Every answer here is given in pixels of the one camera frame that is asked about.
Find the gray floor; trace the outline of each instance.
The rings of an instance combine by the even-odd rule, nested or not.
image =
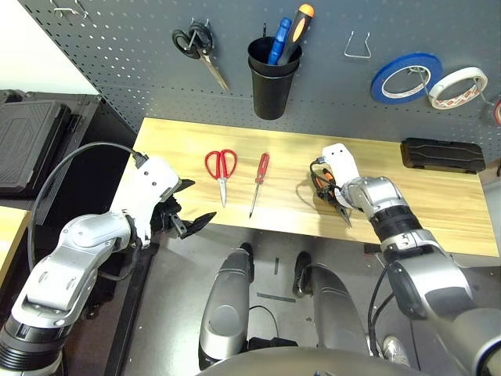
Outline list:
[[[272,310],[280,337],[295,340],[300,345],[316,345],[312,299],[296,299],[291,293],[295,259],[302,250],[310,251],[314,262],[327,264],[339,275],[351,292],[365,325],[367,306],[382,265],[376,256],[363,254],[362,244],[209,225],[185,240],[166,237],[162,240],[144,291],[125,375],[146,372],[189,376],[199,372],[200,320],[214,275],[232,249],[244,241],[254,245],[255,253],[255,280],[250,286],[250,304],[261,304]],[[279,267],[275,274],[277,258]],[[499,268],[469,269],[466,275],[479,305],[501,308]],[[295,298],[295,302],[259,298],[258,292]],[[385,281],[378,302],[389,292]],[[414,331],[421,369],[432,375],[459,376],[427,325],[415,323]],[[381,315],[377,325],[380,340],[387,334],[395,334],[402,340],[412,366],[417,367],[409,321],[394,302]],[[261,309],[251,311],[249,337],[272,338],[274,335],[275,328],[267,312]]]

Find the tape roll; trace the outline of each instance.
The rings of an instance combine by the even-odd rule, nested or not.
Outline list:
[[[415,52],[409,55],[400,56],[381,68],[370,84],[370,92],[378,102],[388,104],[407,103],[426,95],[423,83],[405,92],[389,92],[384,88],[386,83],[398,72],[409,68],[424,69],[424,84],[430,90],[443,75],[442,63],[435,56],[425,52]]]
[[[498,103],[494,106],[494,120],[501,126],[501,99],[498,100]]]
[[[444,90],[464,80],[478,80],[478,87],[475,84],[475,81],[473,81],[473,85],[466,92],[459,96],[449,99],[438,98],[440,94],[444,92]],[[428,98],[430,99],[431,106],[438,110],[462,106],[465,103],[470,102],[473,98],[476,98],[480,94],[480,92],[483,92],[485,86],[487,86],[487,82],[487,76],[484,74],[484,72],[482,72],[480,68],[468,67],[459,69],[437,82],[433,86],[433,88],[431,88]]]

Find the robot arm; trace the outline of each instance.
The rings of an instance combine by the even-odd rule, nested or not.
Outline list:
[[[463,273],[423,229],[398,188],[388,178],[360,177],[343,144],[325,147],[320,160],[341,188],[335,189],[338,201],[363,212],[373,225],[400,310],[428,320],[465,374],[501,374],[501,311],[474,304]]]
[[[98,268],[116,251],[150,244],[155,206],[181,179],[161,158],[144,160],[127,202],[101,215],[67,223],[51,255],[33,269],[0,331],[0,375],[49,375],[96,282]]]

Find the scissors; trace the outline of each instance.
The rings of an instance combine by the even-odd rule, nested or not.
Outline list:
[[[226,167],[226,154],[233,155],[233,168],[232,171],[228,173],[228,169]],[[213,174],[211,168],[209,167],[209,158],[215,155],[216,156],[216,173]],[[205,168],[209,172],[214,179],[218,180],[219,183],[219,192],[221,194],[221,202],[222,207],[224,208],[226,205],[226,180],[233,174],[236,168],[236,161],[238,160],[235,152],[233,150],[224,149],[221,151],[211,151],[209,154],[205,156]]]
[[[214,48],[211,30],[201,22],[192,22],[188,34],[182,30],[172,32],[172,41],[179,51],[191,59],[200,60],[212,73],[225,91],[229,91],[225,79],[211,62],[210,54]]]

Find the cable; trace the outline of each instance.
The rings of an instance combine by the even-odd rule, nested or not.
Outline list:
[[[116,147],[118,149],[122,149],[122,150],[129,152],[134,157],[134,159],[136,161],[136,166],[141,165],[147,159],[146,156],[138,153],[137,151],[134,151],[130,147],[123,146],[119,143],[108,143],[108,142],[104,142],[104,141],[99,141],[96,143],[88,143],[88,144],[81,146],[78,149],[72,151],[71,153],[69,153],[49,174],[49,176],[45,180],[44,184],[41,186],[40,192],[38,193],[38,196],[33,203],[33,207],[31,208],[31,217],[30,217],[30,222],[28,224],[28,239],[27,239],[28,265],[30,267],[30,271],[33,270],[33,268],[36,264],[35,255],[34,255],[34,231],[35,231],[35,225],[36,225],[37,209],[38,209],[38,206],[40,205],[41,199],[46,195],[46,191],[50,187],[50,185],[52,184],[52,181],[54,180],[55,176],[61,170],[61,168],[63,168],[63,166],[66,163],[71,161],[77,155],[82,154],[84,151],[86,151],[88,149],[92,149],[93,147],[97,147],[97,146],[112,146],[112,147]]]
[[[410,325],[410,335],[413,339],[414,356],[416,357],[417,369],[421,371],[420,358],[417,355],[416,338],[414,337],[414,325],[411,319],[409,319],[409,325]]]
[[[64,348],[61,349],[61,374],[62,376],[68,376],[68,361],[66,357],[66,351],[64,351]]]
[[[98,270],[97,275],[105,278],[107,280],[114,280],[115,282],[120,282],[121,280],[125,280],[129,278],[132,275],[132,272],[134,271],[135,266],[138,264],[139,260],[139,251],[141,251],[142,248],[142,241],[140,238],[135,239],[135,248],[134,248],[134,253],[132,253],[132,261],[131,265],[128,267],[127,272],[123,276],[114,276],[113,274],[109,274],[106,272],[103,272],[101,270]]]
[[[313,171],[313,165],[320,165],[321,163],[319,162],[319,159],[317,158],[314,160],[312,163],[310,163],[310,172],[313,176],[315,176],[318,180],[322,180],[324,183],[329,184],[330,186],[333,186],[334,188],[338,189],[341,192],[341,188],[337,186],[336,184],[333,184],[327,179],[324,179],[322,176],[319,176],[316,172]]]
[[[379,276],[379,279],[376,282],[376,286],[374,287],[373,291],[373,296],[370,299],[370,304],[369,304],[369,312],[367,313],[367,329],[369,331],[369,345],[370,345],[370,351],[373,353],[374,356],[378,357],[379,352],[377,351],[377,344],[376,344],[376,329],[373,326],[373,308],[374,308],[374,302],[376,301],[377,297],[377,292],[379,291],[379,287],[381,285],[381,282],[383,281],[383,278],[388,270],[389,264],[387,264],[384,268],[383,271],[381,272],[381,275]]]
[[[254,308],[263,308],[266,312],[268,312],[270,314],[270,316],[272,317],[273,319],[273,323],[275,324],[275,330],[276,330],[276,337],[277,338],[280,338],[279,336],[279,326],[276,324],[276,320],[275,320],[275,316],[273,315],[272,311],[270,311],[269,309],[267,309],[265,306],[263,305],[253,305],[252,307],[249,308],[249,312],[254,309]]]
[[[386,307],[387,304],[389,302],[391,302],[391,300],[394,298],[394,296],[395,296],[394,293],[389,294],[389,296],[387,296],[386,299],[383,300],[381,305],[376,309],[376,313],[374,313],[373,323],[372,323],[374,328],[376,327],[376,322],[377,322],[377,319],[379,318],[379,315],[381,314],[381,312],[383,312],[384,307]]]

